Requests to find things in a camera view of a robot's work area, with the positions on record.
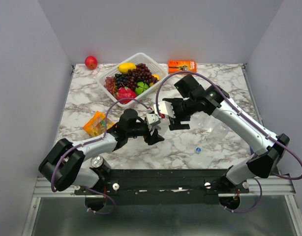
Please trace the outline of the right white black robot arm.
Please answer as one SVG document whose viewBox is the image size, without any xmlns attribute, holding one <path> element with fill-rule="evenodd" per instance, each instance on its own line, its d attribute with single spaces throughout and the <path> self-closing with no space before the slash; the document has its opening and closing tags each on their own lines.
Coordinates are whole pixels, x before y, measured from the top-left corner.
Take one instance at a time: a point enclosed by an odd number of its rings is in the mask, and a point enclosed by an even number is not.
<svg viewBox="0 0 302 236">
<path fill-rule="evenodd" d="M 277 135 L 259 124 L 216 84 L 211 83 L 204 89 L 195 75 L 191 72 L 174 84 L 181 98 L 164 99 L 172 107 L 170 129 L 189 129 L 188 124 L 182 125 L 181 122 L 189 121 L 195 113 L 204 112 L 223 122 L 247 142 L 254 154 L 227 170 L 220 180 L 220 188 L 224 192 L 232 192 L 248 178 L 268 178 L 281 160 L 290 138 L 284 133 Z"/>
</svg>

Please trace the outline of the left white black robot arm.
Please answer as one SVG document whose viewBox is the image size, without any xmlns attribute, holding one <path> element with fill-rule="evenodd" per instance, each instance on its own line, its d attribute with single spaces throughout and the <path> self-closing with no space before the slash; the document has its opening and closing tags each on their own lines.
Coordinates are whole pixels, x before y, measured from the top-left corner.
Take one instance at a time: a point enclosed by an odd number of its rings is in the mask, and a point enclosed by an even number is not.
<svg viewBox="0 0 302 236">
<path fill-rule="evenodd" d="M 156 128 L 161 123 L 160 119 L 155 113 L 141 118 L 134 109 L 126 109 L 105 134 L 78 142 L 70 142 L 66 138 L 57 141 L 38 170 L 57 191 L 75 185 L 85 186 L 90 193 L 98 194 L 103 187 L 100 176 L 109 173 L 110 168 L 105 167 L 105 161 L 89 169 L 82 168 L 82 164 L 100 154 L 120 149 L 130 138 L 141 136 L 148 145 L 162 142 L 164 138 Z"/>
</svg>

